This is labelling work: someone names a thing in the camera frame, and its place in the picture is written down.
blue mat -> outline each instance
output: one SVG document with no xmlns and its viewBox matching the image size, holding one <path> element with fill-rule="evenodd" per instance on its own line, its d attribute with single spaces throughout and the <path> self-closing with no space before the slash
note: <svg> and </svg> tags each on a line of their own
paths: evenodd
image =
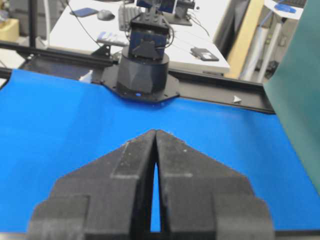
<svg viewBox="0 0 320 240">
<path fill-rule="evenodd" d="M 182 98 L 129 102 L 15 70 L 0 91 L 0 232 L 25 232 L 57 178 L 152 128 L 248 176 L 277 230 L 320 229 L 320 197 L 276 115 Z"/>
</svg>

keyboard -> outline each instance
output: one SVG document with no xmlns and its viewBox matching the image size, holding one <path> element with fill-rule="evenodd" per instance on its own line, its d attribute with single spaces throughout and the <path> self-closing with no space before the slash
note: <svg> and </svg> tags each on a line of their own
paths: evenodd
<svg viewBox="0 0 320 240">
<path fill-rule="evenodd" d="M 304 8 L 307 3 L 307 0 L 284 0 L 281 4 L 286 4 L 292 7 Z"/>
<path fill-rule="evenodd" d="M 119 30 L 126 32 L 130 28 L 131 19 L 135 18 L 142 12 L 140 7 L 121 5 L 118 11 Z"/>
</svg>

monitor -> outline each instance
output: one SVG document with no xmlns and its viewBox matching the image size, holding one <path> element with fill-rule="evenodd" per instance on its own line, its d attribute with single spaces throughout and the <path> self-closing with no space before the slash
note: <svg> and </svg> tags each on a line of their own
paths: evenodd
<svg viewBox="0 0 320 240">
<path fill-rule="evenodd" d="M 178 0 L 136 0 L 136 5 L 149 9 L 153 6 L 153 2 L 160 4 L 159 11 L 172 14 L 175 12 Z"/>
</svg>

computer mouse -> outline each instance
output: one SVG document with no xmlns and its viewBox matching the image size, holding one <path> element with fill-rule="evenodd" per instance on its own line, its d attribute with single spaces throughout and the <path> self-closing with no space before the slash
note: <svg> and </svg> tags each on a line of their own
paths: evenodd
<svg viewBox="0 0 320 240">
<path fill-rule="evenodd" d="M 101 21 L 111 21 L 115 19 L 115 15 L 109 10 L 101 10 L 98 12 L 97 18 Z"/>
</svg>

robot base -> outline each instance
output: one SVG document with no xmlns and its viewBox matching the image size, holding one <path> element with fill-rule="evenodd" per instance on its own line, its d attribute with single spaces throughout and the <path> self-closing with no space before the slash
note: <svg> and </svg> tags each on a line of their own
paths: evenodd
<svg viewBox="0 0 320 240">
<path fill-rule="evenodd" d="M 119 65 L 104 69 L 101 83 L 122 98 L 157 103 L 178 97 L 179 80 L 168 74 L 169 58 L 140 61 L 122 52 Z"/>
</svg>

